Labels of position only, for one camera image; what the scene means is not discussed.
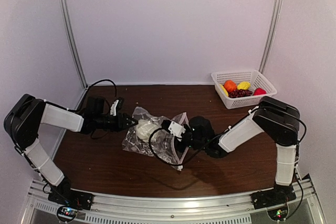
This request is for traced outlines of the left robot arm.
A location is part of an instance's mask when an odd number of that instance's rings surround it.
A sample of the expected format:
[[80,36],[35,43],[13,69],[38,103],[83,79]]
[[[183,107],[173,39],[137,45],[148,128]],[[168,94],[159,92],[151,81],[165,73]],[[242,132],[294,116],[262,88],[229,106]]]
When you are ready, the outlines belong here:
[[89,97],[86,107],[72,111],[46,100],[25,94],[4,119],[4,130],[15,147],[42,178],[56,188],[54,194],[64,205],[71,205],[76,197],[70,190],[70,181],[56,166],[42,147],[38,132],[42,124],[51,125],[72,132],[90,135],[96,130],[120,132],[138,124],[132,116],[120,112],[123,98],[116,99],[104,111],[105,98]]

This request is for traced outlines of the yellow fake banana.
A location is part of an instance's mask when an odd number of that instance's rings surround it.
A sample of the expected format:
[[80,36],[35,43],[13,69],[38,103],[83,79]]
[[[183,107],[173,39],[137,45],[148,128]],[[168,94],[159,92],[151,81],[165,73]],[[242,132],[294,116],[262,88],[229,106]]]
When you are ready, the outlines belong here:
[[223,93],[228,97],[229,94],[228,94],[227,90],[224,88],[224,86],[222,84],[220,84],[219,86],[221,87]]

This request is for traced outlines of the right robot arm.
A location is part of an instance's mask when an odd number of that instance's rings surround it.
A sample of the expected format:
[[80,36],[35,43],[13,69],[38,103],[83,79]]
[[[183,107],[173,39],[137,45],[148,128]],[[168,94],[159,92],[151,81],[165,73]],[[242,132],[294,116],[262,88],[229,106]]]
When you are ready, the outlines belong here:
[[266,133],[276,144],[277,170],[274,188],[269,192],[272,203],[279,204],[289,196],[301,138],[299,110],[271,97],[263,97],[240,121],[223,133],[215,134],[210,121],[202,116],[188,124],[171,122],[168,132],[183,145],[204,151],[212,158],[223,158],[253,137]]

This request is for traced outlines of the purple fake grapes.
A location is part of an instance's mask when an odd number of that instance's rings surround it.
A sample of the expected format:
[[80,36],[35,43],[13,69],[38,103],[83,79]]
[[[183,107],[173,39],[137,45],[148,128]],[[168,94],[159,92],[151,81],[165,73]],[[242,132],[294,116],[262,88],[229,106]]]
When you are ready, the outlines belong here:
[[249,97],[253,93],[250,90],[244,90],[244,89],[236,89],[228,94],[229,98],[243,98],[243,97]]

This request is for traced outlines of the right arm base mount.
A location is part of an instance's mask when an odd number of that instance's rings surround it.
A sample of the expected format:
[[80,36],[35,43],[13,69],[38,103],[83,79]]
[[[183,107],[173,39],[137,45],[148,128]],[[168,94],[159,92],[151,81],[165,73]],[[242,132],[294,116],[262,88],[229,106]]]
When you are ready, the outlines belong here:
[[285,205],[289,201],[295,200],[296,194],[293,189],[289,191],[269,189],[252,193],[251,200],[254,209],[270,208],[278,205]]

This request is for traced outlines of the clear zip top bag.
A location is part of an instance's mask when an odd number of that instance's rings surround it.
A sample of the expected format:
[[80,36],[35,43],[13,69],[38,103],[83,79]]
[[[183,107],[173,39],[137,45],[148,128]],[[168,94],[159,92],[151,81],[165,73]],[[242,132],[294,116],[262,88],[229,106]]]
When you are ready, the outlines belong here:
[[[165,116],[151,115],[149,111],[140,106],[134,109],[132,117],[138,120],[138,122],[140,119],[150,120],[153,123],[158,124],[160,127],[164,120],[171,120],[180,125],[188,124],[188,118],[185,112],[169,119]],[[135,127],[136,126],[131,127],[128,130],[124,140],[122,141],[122,149],[124,151],[134,152],[150,157],[157,155],[161,160],[170,163],[172,168],[179,172],[182,171],[182,163],[189,148],[186,148],[183,153],[177,152],[174,148],[174,136],[165,130],[157,131],[153,136],[150,135],[149,142],[145,143],[136,136]]]

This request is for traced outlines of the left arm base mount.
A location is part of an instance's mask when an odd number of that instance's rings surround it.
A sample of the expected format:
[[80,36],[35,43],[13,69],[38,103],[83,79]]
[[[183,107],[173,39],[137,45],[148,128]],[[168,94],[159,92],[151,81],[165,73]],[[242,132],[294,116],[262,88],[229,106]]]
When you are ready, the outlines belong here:
[[90,210],[93,194],[71,189],[69,186],[53,187],[48,200],[78,210]]

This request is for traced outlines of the white fake garlic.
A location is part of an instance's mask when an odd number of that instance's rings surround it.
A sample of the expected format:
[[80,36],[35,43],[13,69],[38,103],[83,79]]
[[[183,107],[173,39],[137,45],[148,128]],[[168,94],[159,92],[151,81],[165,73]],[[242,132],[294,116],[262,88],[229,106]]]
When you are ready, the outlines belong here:
[[150,135],[160,126],[150,120],[140,119],[135,127],[136,136],[145,143],[149,142]]

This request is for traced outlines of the orange fake fruit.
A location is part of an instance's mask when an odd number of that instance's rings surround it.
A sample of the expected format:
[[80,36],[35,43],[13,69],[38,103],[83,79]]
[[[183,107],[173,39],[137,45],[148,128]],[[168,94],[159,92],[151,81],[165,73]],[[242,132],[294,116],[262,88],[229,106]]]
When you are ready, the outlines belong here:
[[237,89],[237,85],[234,81],[232,80],[227,80],[223,87],[225,88],[225,90],[228,92],[228,93],[231,93],[233,91],[235,91]]

